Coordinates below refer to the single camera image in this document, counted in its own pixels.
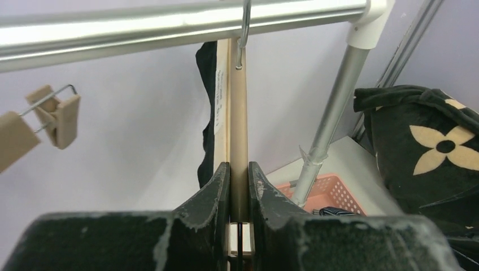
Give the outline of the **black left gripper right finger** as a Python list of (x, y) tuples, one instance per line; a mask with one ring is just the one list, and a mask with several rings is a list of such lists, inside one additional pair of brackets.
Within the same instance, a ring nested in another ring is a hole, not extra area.
[(422, 216), (318, 216), (249, 164), (255, 270), (459, 270), (446, 238)]

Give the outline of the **beige clip hanger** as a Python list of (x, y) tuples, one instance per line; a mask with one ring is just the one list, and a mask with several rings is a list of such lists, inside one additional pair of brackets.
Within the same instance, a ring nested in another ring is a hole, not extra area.
[(40, 144), (41, 131), (60, 150), (77, 138), (81, 96), (73, 85), (56, 91), (45, 85), (25, 99), (28, 108), (23, 112), (1, 115), (1, 172)]
[(214, 164), (228, 162), (229, 221), (236, 230), (234, 270), (243, 270), (243, 223), (249, 220), (247, 82), (243, 65), (249, 35), (251, 1), (242, 2), (239, 37), (217, 42), (214, 132)]

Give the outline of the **navy striped underwear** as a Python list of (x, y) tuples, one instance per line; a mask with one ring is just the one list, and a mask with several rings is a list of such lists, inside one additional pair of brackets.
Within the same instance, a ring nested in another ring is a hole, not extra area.
[(324, 207), (321, 209), (313, 209), (312, 210), (313, 215), (319, 215), (319, 216), (355, 216), (356, 213), (346, 211), (341, 208), (336, 208), (336, 207)]

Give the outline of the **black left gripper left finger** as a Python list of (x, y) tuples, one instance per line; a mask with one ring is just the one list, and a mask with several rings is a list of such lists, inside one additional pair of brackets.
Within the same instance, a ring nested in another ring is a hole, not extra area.
[(4, 270), (227, 270), (230, 165), (172, 211), (37, 217)]

